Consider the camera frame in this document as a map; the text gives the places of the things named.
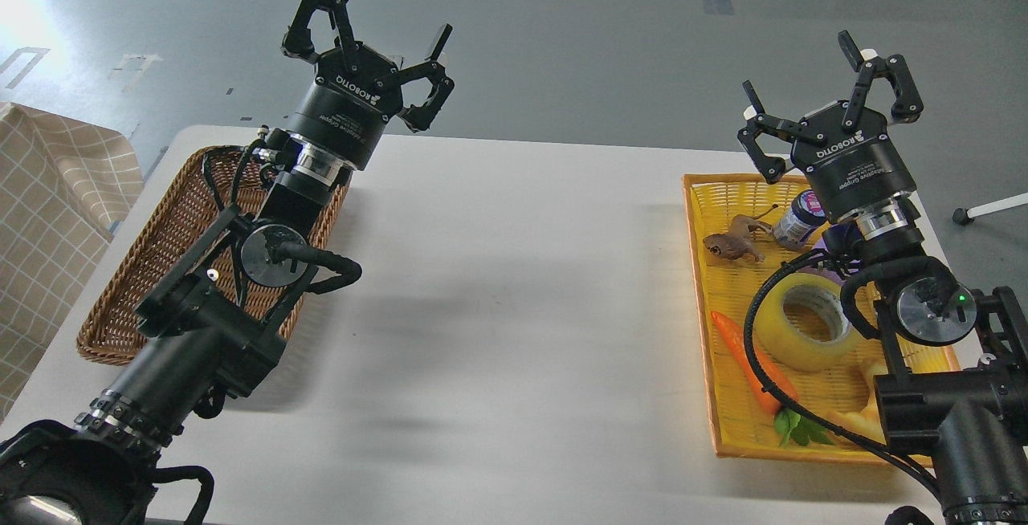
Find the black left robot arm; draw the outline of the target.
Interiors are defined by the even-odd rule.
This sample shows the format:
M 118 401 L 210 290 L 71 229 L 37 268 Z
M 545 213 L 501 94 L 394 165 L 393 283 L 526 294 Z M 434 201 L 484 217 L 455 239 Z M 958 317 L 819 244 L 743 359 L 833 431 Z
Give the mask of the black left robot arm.
M 30 423 L 2 444 L 4 524 L 143 524 L 157 489 L 194 480 L 185 518 L 201 524 L 215 481 L 201 466 L 161 468 L 195 414 L 249 397 L 285 351 L 279 329 L 305 294 L 360 279 L 352 259 L 313 242 L 318 217 L 369 163 L 395 116 L 423 132 L 455 84 L 440 57 L 445 24 L 413 67 L 356 38 L 348 0 L 301 0 L 280 50 L 313 65 L 285 127 L 241 152 L 219 214 L 135 306 L 146 345 L 73 426 Z

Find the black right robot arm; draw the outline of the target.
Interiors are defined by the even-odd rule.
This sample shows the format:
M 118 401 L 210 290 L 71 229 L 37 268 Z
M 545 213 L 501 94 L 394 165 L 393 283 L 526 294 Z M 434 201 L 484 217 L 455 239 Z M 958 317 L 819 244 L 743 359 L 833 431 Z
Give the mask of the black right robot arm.
M 846 233 L 783 265 L 757 288 L 743 346 L 761 389 L 787 409 L 909 474 L 946 524 L 1027 518 L 1026 317 L 1008 287 L 970 290 L 923 248 L 916 182 L 890 137 L 924 104 L 904 57 L 838 45 L 856 80 L 845 100 L 794 121 L 766 111 L 752 83 L 738 141 L 765 181 L 806 177 L 827 221 Z M 779 389 L 752 348 L 764 299 L 790 274 L 822 266 L 843 279 L 845 321 L 880 344 L 887 371 L 871 393 L 883 441 L 844 429 Z

